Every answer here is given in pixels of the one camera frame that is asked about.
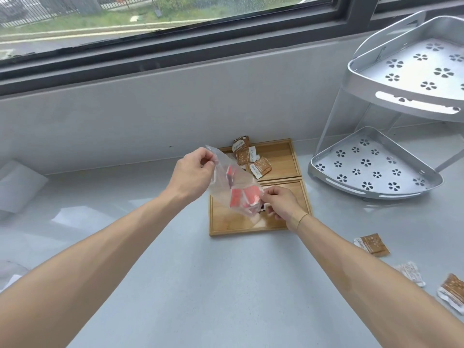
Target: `person's left hand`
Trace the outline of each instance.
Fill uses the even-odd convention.
[[[204,147],[177,161],[166,191],[180,196],[186,204],[199,198],[208,188],[214,173],[214,154]]]

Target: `glass pane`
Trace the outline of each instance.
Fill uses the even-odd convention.
[[[0,59],[318,0],[0,0]]]

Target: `forearm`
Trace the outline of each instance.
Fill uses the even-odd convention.
[[[397,270],[314,217],[297,234],[383,347],[462,346],[464,325]]]
[[[2,347],[66,347],[183,207],[180,197],[163,192],[5,290]]]

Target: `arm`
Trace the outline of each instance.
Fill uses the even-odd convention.
[[[2,292],[1,346],[66,347],[171,219],[206,191],[214,171],[211,158],[205,148],[187,154],[157,198],[52,257]]]
[[[397,270],[305,215],[290,190],[273,186],[262,199],[299,236],[380,345],[463,346],[464,325],[457,318]]]

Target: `metal corner shelf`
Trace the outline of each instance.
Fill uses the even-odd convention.
[[[443,183],[443,169],[464,157],[464,149],[433,169],[374,128],[361,126],[370,105],[397,111],[389,131],[409,114],[464,122],[464,20],[440,16],[424,22],[417,12],[376,32],[348,63],[308,172],[347,193],[376,199],[420,195]],[[385,42],[405,26],[415,27]],[[356,131],[319,152],[338,109],[340,92],[369,103]]]

